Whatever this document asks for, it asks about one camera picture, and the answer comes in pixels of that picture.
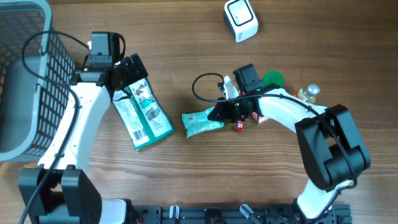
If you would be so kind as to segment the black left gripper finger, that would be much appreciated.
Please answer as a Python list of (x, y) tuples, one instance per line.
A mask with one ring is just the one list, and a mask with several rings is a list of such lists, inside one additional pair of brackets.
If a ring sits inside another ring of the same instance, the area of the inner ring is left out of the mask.
[(131, 57), (124, 57), (121, 60), (120, 68), (122, 70), (123, 82), (121, 88), (125, 88), (134, 82), (140, 80), (140, 73), (138, 71), (138, 65), (132, 60)]
[(138, 54), (133, 54), (130, 56), (132, 61), (131, 72), (132, 72), (132, 81), (137, 82), (143, 78), (147, 78), (148, 72), (139, 57)]

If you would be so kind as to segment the red Nescafe coffee sachet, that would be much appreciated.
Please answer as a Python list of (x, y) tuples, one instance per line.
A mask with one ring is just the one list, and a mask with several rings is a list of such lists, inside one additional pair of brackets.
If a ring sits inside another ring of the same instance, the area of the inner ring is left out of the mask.
[(244, 121), (237, 121), (234, 123), (234, 128), (238, 133), (244, 132)]

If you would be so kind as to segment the green 3M gloves package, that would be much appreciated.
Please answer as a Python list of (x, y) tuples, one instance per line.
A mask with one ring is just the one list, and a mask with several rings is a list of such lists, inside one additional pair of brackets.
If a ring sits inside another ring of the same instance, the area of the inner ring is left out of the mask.
[(113, 104), (136, 151), (175, 131), (169, 117), (157, 102), (147, 78), (115, 92)]

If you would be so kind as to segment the white wet wipe sachet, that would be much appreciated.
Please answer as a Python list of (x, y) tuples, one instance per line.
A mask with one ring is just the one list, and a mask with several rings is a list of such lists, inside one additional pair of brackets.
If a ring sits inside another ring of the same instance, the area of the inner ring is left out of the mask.
[(224, 123), (222, 122), (211, 121), (208, 119), (208, 115), (213, 111), (213, 109), (214, 106), (205, 111), (182, 115), (182, 121), (187, 132), (187, 138), (206, 131), (220, 129), (224, 126)]

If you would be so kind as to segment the yellow oil bottle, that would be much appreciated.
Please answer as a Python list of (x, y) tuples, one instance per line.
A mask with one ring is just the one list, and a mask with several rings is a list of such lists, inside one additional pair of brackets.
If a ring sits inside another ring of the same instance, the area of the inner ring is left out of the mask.
[(301, 88), (295, 94), (295, 97), (303, 101), (306, 101), (307, 103), (314, 104), (316, 101), (316, 97), (319, 93), (320, 93), (320, 87), (316, 84), (311, 84), (306, 88)]

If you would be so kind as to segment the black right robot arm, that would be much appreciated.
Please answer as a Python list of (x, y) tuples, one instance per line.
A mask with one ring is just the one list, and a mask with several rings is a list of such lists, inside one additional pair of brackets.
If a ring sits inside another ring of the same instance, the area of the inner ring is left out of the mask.
[(295, 217), (315, 223), (331, 215), (333, 202), (358, 184), (358, 176), (371, 165), (369, 153), (349, 109), (327, 108), (301, 100), (284, 89), (283, 76), (269, 72), (259, 78), (253, 64), (218, 83), (222, 96), (208, 115), (211, 121), (235, 123), (256, 113), (272, 119), (297, 135), (308, 175), (304, 191), (295, 200)]

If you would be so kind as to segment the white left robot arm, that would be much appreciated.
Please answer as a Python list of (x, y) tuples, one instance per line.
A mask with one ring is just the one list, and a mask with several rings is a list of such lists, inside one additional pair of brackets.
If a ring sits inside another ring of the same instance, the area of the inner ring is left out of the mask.
[(116, 32), (93, 32), (83, 65), (67, 82), (47, 79), (68, 92), (57, 132), (34, 169), (23, 169), (21, 223), (141, 223), (129, 199), (106, 199), (86, 174), (94, 138), (114, 94), (147, 76), (138, 55), (126, 56)]

